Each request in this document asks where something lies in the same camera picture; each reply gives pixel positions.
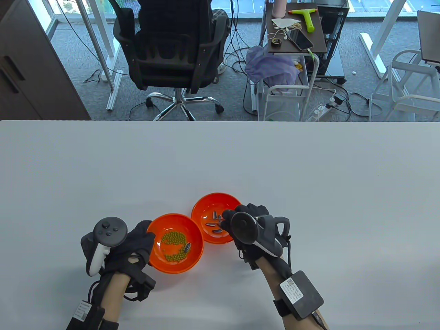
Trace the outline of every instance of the cart wheel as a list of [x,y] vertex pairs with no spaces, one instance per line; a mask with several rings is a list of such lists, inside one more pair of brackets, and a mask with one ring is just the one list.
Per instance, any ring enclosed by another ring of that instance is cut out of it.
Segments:
[[338,85],[343,85],[343,84],[345,84],[347,82],[347,79],[345,79],[345,78],[338,78],[337,80],[336,80],[336,83],[338,84]]
[[147,108],[152,108],[154,106],[151,97],[147,97],[147,99],[145,100],[145,105],[147,106]]
[[216,112],[217,112],[218,114],[222,113],[223,111],[224,111],[223,106],[216,105]]

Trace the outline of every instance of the glass window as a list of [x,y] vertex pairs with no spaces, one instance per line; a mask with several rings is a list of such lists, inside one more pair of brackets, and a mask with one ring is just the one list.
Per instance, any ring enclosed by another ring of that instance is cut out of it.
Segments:
[[[47,0],[55,14],[61,14],[57,0]],[[85,8],[89,14],[92,13],[90,6],[88,4],[89,0],[82,0]],[[108,2],[108,0],[99,0],[104,7],[104,12],[106,14],[114,14],[114,11]],[[263,12],[263,5],[266,0],[233,0],[234,11],[240,17],[240,14],[247,14],[246,17],[260,17]],[[75,0],[58,0],[62,9],[65,13],[77,14],[79,13],[77,3]],[[127,7],[129,3],[133,2],[134,5],[139,5],[137,0],[125,0]],[[298,2],[314,2],[312,0],[298,0]],[[393,0],[347,0],[350,6],[350,12],[352,13],[386,13],[391,6]],[[224,9],[227,13],[231,13],[231,2],[230,0],[212,0],[211,7]],[[426,11],[440,11],[440,0],[407,0],[402,13],[415,13],[417,10]]]

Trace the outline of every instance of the gray carpet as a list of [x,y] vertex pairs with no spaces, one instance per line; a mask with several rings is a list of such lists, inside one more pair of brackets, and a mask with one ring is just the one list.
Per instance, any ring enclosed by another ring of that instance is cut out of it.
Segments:
[[[379,26],[380,22],[363,21],[348,21],[344,26],[339,48],[345,75],[348,80],[344,87],[349,92],[358,92],[369,97],[379,81],[359,39],[360,32],[369,32],[371,36],[374,36]],[[75,23],[73,27],[82,40],[93,50],[85,26],[80,23]],[[239,22],[238,29],[244,41],[248,43],[249,46],[253,46],[257,43],[260,23]],[[81,44],[67,24],[58,25],[51,41],[93,120],[128,120],[130,109],[136,104],[144,102],[149,92],[159,91],[172,94],[172,89],[170,88],[150,87],[147,91],[140,91],[130,80],[130,77],[123,76],[114,110],[113,112],[108,112],[105,109],[110,92],[108,84],[103,81],[99,83],[83,82],[94,70],[100,68],[99,62],[90,54],[84,45]],[[396,53],[409,48],[420,48],[417,22],[399,21],[395,24],[381,52],[381,56],[387,65]],[[234,58],[230,57],[229,64],[232,64],[233,61]],[[119,54],[116,67],[123,69],[124,73],[128,73],[128,66],[123,52]],[[317,83],[324,88],[333,88],[331,84],[324,81]],[[212,96],[219,100],[225,108],[224,113],[221,115],[216,114],[214,105],[211,104],[189,105],[188,109],[197,120],[201,121],[254,121],[256,117],[246,113],[242,107],[245,86],[246,77],[243,74],[235,73],[232,69],[227,68],[226,72],[220,76],[218,84],[211,84],[201,89],[198,93],[198,95]],[[330,92],[314,89],[310,99],[309,110],[321,103],[327,103],[330,96]],[[351,101],[354,111],[365,115],[368,113],[368,107],[364,100],[353,96],[351,97]],[[132,111],[131,120],[152,120],[158,114],[159,109],[164,109],[168,104],[165,101],[155,100],[155,105],[157,106],[156,108],[150,109],[147,109],[145,105],[136,107]],[[249,93],[246,94],[244,105],[247,109],[250,108]],[[347,116],[348,115],[342,112],[333,110],[325,120],[345,121]],[[289,115],[275,119],[292,120]],[[185,120],[185,117],[180,111],[175,110],[165,117],[164,120]],[[356,115],[352,115],[350,118],[350,121],[366,120],[367,118]],[[424,121],[426,118],[417,118],[417,120]]]

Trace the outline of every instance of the dark cabinet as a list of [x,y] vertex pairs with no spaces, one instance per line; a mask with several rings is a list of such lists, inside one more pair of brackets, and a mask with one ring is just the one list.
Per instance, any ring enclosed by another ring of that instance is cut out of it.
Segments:
[[0,85],[0,119],[90,120],[26,0],[0,22]]

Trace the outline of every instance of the plaid pants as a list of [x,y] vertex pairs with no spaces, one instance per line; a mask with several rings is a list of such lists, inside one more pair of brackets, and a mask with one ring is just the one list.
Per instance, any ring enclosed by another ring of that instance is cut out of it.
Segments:
[[[212,22],[214,24],[215,24],[215,21],[217,20],[218,16],[226,16],[227,17],[227,13],[223,9],[213,9]],[[227,17],[227,22],[226,22],[226,30],[227,30],[227,34],[229,35],[229,31],[231,30],[231,21],[228,17]]]

